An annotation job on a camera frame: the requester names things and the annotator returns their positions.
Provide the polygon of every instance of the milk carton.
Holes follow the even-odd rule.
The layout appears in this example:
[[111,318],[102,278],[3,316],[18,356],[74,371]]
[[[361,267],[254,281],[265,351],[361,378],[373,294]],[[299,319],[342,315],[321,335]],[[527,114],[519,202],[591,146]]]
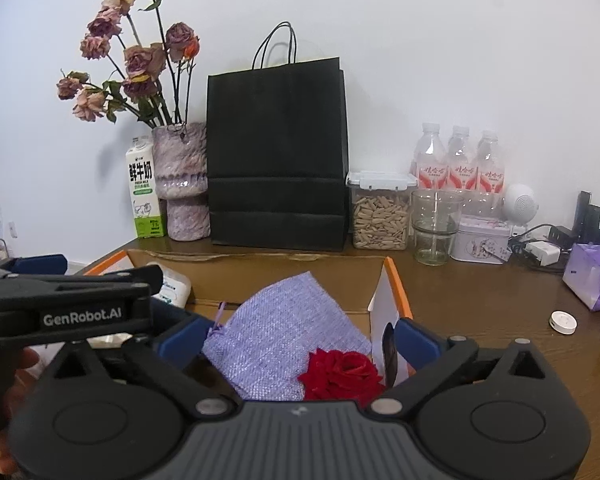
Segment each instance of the milk carton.
[[165,217],[155,193],[154,142],[149,136],[136,137],[126,152],[129,193],[134,209],[138,238],[166,234]]

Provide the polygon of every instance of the paper bag handle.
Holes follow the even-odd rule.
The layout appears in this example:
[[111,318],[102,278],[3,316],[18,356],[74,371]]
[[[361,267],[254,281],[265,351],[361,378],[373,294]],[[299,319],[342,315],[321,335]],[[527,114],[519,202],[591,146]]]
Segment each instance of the paper bag handle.
[[298,54],[298,40],[296,39],[296,32],[294,31],[294,28],[292,27],[290,22],[281,22],[279,24],[276,25],[276,28],[274,28],[271,33],[265,38],[265,40],[262,42],[262,44],[258,47],[258,50],[256,51],[256,55],[253,57],[253,63],[251,63],[251,69],[254,70],[256,68],[256,60],[258,59],[258,55],[260,54],[260,51],[262,51],[262,60],[260,61],[260,68],[264,68],[264,57],[267,55],[267,49],[269,47],[269,42],[271,41],[271,38],[273,38],[273,35],[276,33],[276,31],[279,28],[284,28],[284,27],[288,27],[289,29],[289,52],[288,52],[288,63],[291,63],[291,51],[293,49],[293,53],[294,53],[294,63],[296,62],[296,55]]

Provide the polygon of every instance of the wooden table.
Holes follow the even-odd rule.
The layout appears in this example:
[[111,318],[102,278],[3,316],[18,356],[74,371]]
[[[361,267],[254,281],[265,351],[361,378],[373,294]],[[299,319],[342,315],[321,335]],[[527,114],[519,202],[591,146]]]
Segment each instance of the wooden table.
[[[181,254],[288,252],[168,238],[135,240],[122,247],[126,248]],[[442,336],[469,336],[482,346],[494,347],[523,336],[544,352],[591,425],[591,445],[577,478],[600,480],[600,312],[590,313],[560,276],[512,262],[492,266],[452,260],[442,267],[427,267],[418,264],[408,251],[359,251],[352,247],[344,251],[351,255],[374,253],[394,259],[414,318],[430,330]],[[575,334],[561,335],[549,327],[554,310],[575,316]]]

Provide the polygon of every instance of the wall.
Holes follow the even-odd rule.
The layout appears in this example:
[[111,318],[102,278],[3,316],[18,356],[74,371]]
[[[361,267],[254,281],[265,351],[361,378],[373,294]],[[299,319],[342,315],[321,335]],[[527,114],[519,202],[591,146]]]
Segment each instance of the wall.
[[[88,262],[134,237],[123,155],[144,125],[83,123],[55,97],[61,68],[110,73],[78,51],[99,2],[0,0],[0,204],[19,254]],[[246,68],[291,20],[301,59],[341,57],[352,169],[406,170],[422,121],[443,137],[467,124],[474,140],[500,132],[507,179],[536,189],[538,221],[570,225],[581,189],[600,205],[600,0],[165,0],[162,12],[202,40],[194,118],[206,76]],[[153,17],[134,16],[155,41]]]

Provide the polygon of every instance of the textured ceramic vase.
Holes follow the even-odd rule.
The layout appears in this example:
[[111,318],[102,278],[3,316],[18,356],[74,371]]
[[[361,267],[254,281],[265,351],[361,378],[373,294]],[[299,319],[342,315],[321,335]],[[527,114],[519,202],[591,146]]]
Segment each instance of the textured ceramic vase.
[[156,193],[167,201],[169,237],[190,242],[209,236],[205,123],[158,126],[153,136]]

